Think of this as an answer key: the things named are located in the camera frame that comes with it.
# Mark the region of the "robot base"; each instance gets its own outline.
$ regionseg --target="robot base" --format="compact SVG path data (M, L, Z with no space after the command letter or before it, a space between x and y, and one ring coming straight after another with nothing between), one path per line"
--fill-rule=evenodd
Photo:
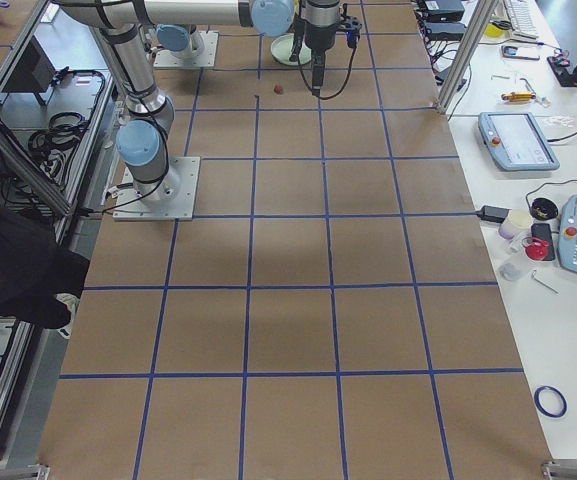
M119 207L113 212L113 218L118 221L192 220L199 179L199 163L199 157L170 157L170 168L174 169L181 178L177 194L171 199L152 203L135 202L126 205L125 209ZM132 180L132 175L126 168L122 183L132 183ZM130 202L136 198L137 193L132 188L120 190L117 204Z
M196 57L178 58L170 51L162 50L155 57L154 67L156 69L193 69L193 68L212 68L215 66L215 57L217 56L218 32L199 32L204 41L204 50Z

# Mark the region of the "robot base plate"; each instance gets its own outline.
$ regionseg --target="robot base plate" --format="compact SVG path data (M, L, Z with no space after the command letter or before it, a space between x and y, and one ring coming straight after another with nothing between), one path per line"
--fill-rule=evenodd
M135 202L119 207L113 211L113 218L118 221L152 221L152 220L192 220L195 209L197 180L199 179L199 157L170 157L170 168L176 170L181 178L178 193L170 200L149 204ZM131 183L132 175L128 168L124 172L122 183ZM120 190L117 204L126 203L137 198L134 189Z
M204 51L196 57L178 58L168 50L161 50L155 57L154 67L156 69L193 69L212 68L215 66L217 56L218 32L199 32L204 41Z

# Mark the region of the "keyboard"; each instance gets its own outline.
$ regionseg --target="keyboard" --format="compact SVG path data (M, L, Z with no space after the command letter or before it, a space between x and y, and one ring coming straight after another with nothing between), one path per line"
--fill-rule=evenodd
M530 17L530 5L525 0L504 0L508 20L512 25L512 36L519 39L536 40L539 32Z

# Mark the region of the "blue joint cap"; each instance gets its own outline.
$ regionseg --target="blue joint cap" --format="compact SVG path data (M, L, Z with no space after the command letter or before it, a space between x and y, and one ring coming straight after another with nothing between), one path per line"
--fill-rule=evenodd
M294 13L293 0L255 0L250 12L257 31L268 37L286 33Z
M158 25L157 39L165 49L172 52L181 52L190 45L190 34L180 25Z
M121 127L116 141L121 157L132 167L152 162L161 144L159 132L145 120L132 120Z

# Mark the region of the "white cup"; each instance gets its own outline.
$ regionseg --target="white cup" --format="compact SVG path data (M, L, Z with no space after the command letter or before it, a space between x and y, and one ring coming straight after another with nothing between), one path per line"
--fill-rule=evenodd
M499 235L506 240L512 240L517 235L530 229L533 218L525 210L510 210L508 216L499 226Z

